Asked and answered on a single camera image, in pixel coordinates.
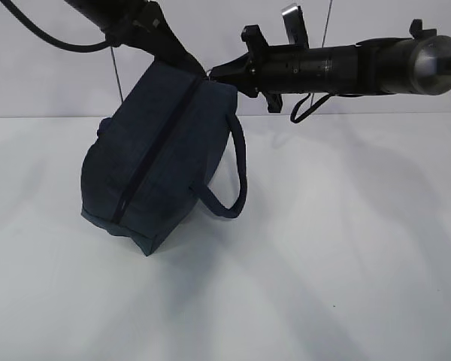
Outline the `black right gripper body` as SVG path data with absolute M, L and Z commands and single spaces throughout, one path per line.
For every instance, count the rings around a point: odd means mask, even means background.
M 268 112 L 280 113 L 283 108 L 282 94 L 290 88 L 286 85 L 286 79 L 298 73 L 298 58 L 304 44 L 271 46 L 257 25 L 245 26 L 241 40 L 247 46 L 247 54 L 240 91 L 250 98 L 262 94 Z

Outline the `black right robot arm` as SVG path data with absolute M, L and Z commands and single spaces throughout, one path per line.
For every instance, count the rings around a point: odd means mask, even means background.
M 210 79 L 235 86 L 278 114 L 284 94 L 331 97 L 411 94 L 439 96 L 451 90 L 451 37 L 424 29 L 415 19 L 408 38 L 373 38 L 354 45 L 311 48 L 306 41 L 270 45 L 257 25 L 241 34 L 247 52 L 210 71 Z

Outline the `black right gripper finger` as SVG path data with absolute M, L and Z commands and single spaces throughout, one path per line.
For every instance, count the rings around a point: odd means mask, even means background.
M 257 75 L 257 67 L 250 61 L 250 57 L 240 56 L 231 62 L 213 67 L 209 78 L 218 83 L 232 85 L 249 98 L 257 98 Z

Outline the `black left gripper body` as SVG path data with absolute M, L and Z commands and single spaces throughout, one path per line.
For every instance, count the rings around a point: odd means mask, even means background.
M 127 45 L 148 53 L 172 53 L 162 9 L 155 1 L 105 1 L 105 41 L 109 47 Z

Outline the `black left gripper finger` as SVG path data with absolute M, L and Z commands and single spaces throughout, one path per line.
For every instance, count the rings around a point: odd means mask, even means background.
M 166 23 L 152 22 L 149 35 L 148 52 L 157 59 L 192 74 L 206 75 L 203 66 L 186 50 Z

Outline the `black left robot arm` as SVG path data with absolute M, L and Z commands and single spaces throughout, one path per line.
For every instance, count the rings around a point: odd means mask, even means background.
M 68 4 L 97 25 L 114 47 L 126 45 L 143 50 L 172 67 L 206 75 L 171 30 L 158 2 L 82 0 Z

